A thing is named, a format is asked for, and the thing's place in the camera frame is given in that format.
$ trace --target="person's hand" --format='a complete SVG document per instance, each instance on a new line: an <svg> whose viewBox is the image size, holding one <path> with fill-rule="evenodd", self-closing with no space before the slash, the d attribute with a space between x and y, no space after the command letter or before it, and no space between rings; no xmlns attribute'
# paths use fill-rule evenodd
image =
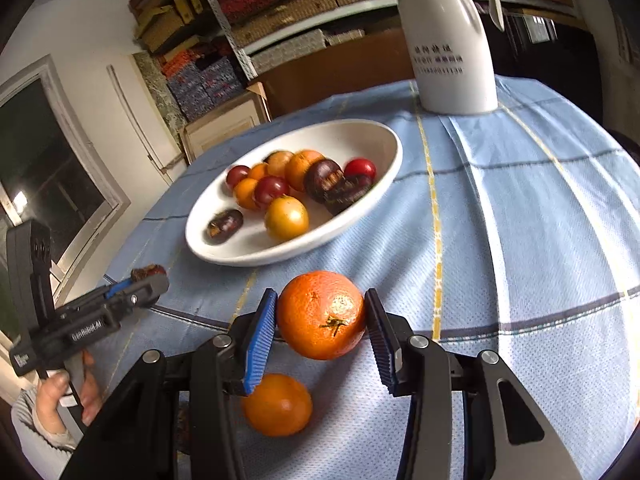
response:
<svg viewBox="0 0 640 480"><path fill-rule="evenodd" d="M95 416L102 407L102 397L98 390L98 383L94 375L89 371L95 361L87 350L82 350L82 362L84 363L84 383L80 390L80 402L82 403L82 422L86 426L94 421ZM59 372L49 379L41 382L36 394L36 412L42 427L51 434L65 433L66 429L56 407L60 398L64 396L69 386L68 372Z"/></svg>

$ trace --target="passion fruit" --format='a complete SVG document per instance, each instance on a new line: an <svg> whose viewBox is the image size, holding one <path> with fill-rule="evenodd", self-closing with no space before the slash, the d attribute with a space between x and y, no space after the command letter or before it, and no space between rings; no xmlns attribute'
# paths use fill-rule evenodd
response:
<svg viewBox="0 0 640 480"><path fill-rule="evenodd" d="M327 192L324 206L336 216L365 196L372 184L367 175L347 177Z"/></svg>
<svg viewBox="0 0 640 480"><path fill-rule="evenodd" d="M218 245L231 238L244 223L244 217L238 209L225 209L213 217L207 225L207 235L212 244Z"/></svg>
<svg viewBox="0 0 640 480"><path fill-rule="evenodd" d="M326 194L344 180L340 165L330 158L315 161L305 173L305 191L316 202L323 204Z"/></svg>

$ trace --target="fruit bowl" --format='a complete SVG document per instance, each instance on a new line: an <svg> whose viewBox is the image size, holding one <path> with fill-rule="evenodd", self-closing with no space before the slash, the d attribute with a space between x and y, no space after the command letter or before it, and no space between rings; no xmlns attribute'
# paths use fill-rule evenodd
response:
<svg viewBox="0 0 640 480"><path fill-rule="evenodd" d="M341 166L355 157L368 158L378 168L373 187L334 217L305 195L301 200L308 210L309 231L287 242L278 242L268 235L264 213L242 210L242 228L225 243L212 245L206 235L209 221L222 210L238 207L225 185L228 169L238 165L252 167L277 150L306 149L317 150ZM400 139L388 126L375 121L330 121L279 136L240 157L202 192L187 219L187 245L203 260L233 267L261 266L298 256L332 240L371 211L393 182L401 163Z"/></svg>

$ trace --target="yellow fruit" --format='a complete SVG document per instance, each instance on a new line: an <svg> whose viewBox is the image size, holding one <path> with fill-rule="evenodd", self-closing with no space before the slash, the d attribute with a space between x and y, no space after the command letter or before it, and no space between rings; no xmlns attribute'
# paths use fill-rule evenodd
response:
<svg viewBox="0 0 640 480"><path fill-rule="evenodd" d="M308 231L309 214L300 200L285 195L271 202L264 216L264 225L276 240L291 240Z"/></svg>

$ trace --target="blue tablecloth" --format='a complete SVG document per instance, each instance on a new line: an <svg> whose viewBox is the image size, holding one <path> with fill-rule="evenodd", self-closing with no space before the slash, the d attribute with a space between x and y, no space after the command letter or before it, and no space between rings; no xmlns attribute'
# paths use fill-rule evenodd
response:
<svg viewBox="0 0 640 480"><path fill-rule="evenodd" d="M489 115L434 116L405 81L334 96L264 124L202 155L149 211L105 282L132 267L165 266L169 291L96 345L110 391L157 348L191 351L314 269L377 288L390 312L450 350L497 350L542 407L585 480L605 471L635 427L639 392L640 170L594 121L533 80L497 77ZM259 268L199 260L184 240L191 206L239 156L296 128L338 118L380 121L404 160L380 204L345 234L292 260ZM368 342L332 362L276 343L268 370L306 384L308 428L262 437L241 417L249 479L392 479L408 399L380 383ZM452 478L462 478L460 398Z"/></svg>

